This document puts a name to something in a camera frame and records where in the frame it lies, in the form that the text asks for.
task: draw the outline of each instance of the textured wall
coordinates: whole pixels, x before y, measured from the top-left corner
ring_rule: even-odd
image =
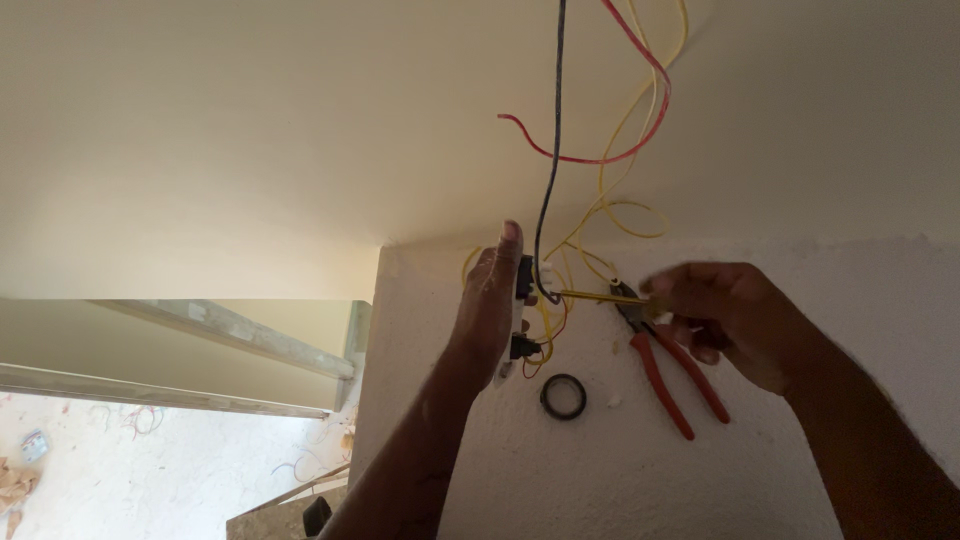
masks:
[[[637,281],[689,258],[764,269],[889,391],[911,427],[960,479],[960,248],[925,238],[847,242],[655,241],[604,250]],[[409,404],[450,331],[465,252],[385,249],[358,426],[355,473]],[[596,288],[581,275],[581,288]],[[581,303],[533,380],[488,388],[470,414],[442,536],[455,538],[839,538],[827,494],[789,408],[729,364],[707,369],[732,415],[722,426],[679,367],[661,370],[697,433],[685,441],[642,375],[610,306]],[[613,341],[619,343],[614,354]],[[550,419],[538,393],[567,372],[584,414]],[[614,394],[623,398],[607,408]]]

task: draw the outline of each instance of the fingernail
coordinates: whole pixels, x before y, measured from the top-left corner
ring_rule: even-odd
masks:
[[[516,242],[520,239],[520,226],[512,219],[503,221],[503,230],[500,231],[500,237],[504,240]]]

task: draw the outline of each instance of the skin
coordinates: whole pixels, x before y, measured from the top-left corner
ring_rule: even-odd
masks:
[[[454,330],[410,410],[321,538],[432,538],[473,400],[511,326],[519,226],[468,276]],[[857,363],[754,266],[691,262],[641,286],[673,313],[658,331],[705,364],[725,356],[782,396],[804,429],[847,540],[960,537],[960,490]]]

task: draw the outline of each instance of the white floor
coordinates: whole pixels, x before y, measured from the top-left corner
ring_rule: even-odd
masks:
[[[0,393],[0,455],[22,466],[37,428],[50,445],[13,538],[225,538],[228,518],[299,484],[284,464],[306,481],[349,459],[353,404],[322,422]]]

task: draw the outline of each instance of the pliers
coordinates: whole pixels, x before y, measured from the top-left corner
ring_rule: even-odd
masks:
[[[614,296],[637,298],[634,290],[624,282],[611,285],[610,292]],[[666,389],[666,385],[663,384],[663,377],[660,376],[660,369],[657,367],[657,361],[654,359],[654,352],[650,348],[650,339],[647,337],[648,333],[654,336],[654,339],[656,339],[671,356],[680,362],[680,365],[683,366],[687,374],[690,375],[690,378],[693,379],[693,383],[700,389],[700,393],[704,395],[707,404],[713,409],[713,414],[716,415],[717,420],[724,424],[729,424],[730,414],[723,407],[723,404],[720,403],[720,398],[717,397],[716,392],[713,391],[713,387],[710,386],[709,381],[707,381],[707,378],[704,376],[704,372],[700,371],[697,363],[684,351],[680,344],[654,330],[650,317],[646,311],[644,311],[644,307],[636,304],[616,304],[616,310],[623,315],[623,318],[627,320],[627,324],[634,330],[636,335],[630,340],[630,345],[640,353],[640,359],[643,360],[643,370],[647,372],[647,379],[650,380],[650,384],[654,387],[654,392],[657,393],[660,402],[666,408],[670,417],[673,418],[674,424],[676,424],[680,432],[684,434],[684,437],[692,441],[694,437],[693,429],[686,421],[686,418],[684,418],[684,414],[680,412],[677,403],[673,401],[670,392]]]

